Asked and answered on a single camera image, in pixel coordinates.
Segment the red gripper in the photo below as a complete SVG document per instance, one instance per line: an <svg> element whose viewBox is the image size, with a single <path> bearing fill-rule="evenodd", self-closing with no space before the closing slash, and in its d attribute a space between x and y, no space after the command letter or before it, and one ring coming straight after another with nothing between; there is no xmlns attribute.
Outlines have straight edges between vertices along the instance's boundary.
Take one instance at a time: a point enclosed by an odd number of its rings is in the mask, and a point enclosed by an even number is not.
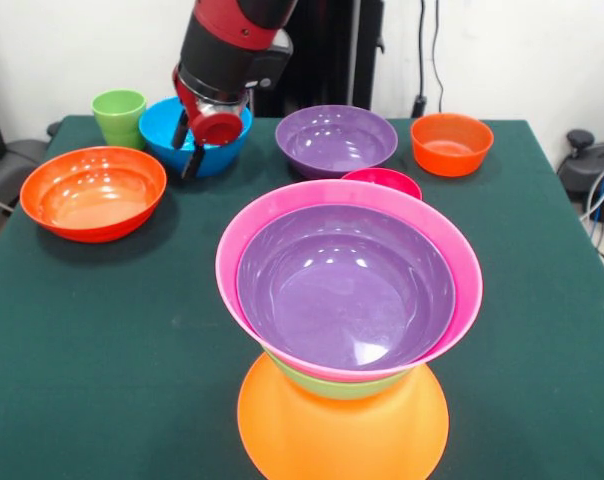
<svg viewBox="0 0 604 480"><path fill-rule="evenodd" d="M213 89L181 64L174 68L172 79L182 111L171 145L180 150L188 132L192 133L194 151L181 173L182 179L192 179L197 177L205 156L203 145L226 145L241 134L244 93L227 95Z"/></svg>

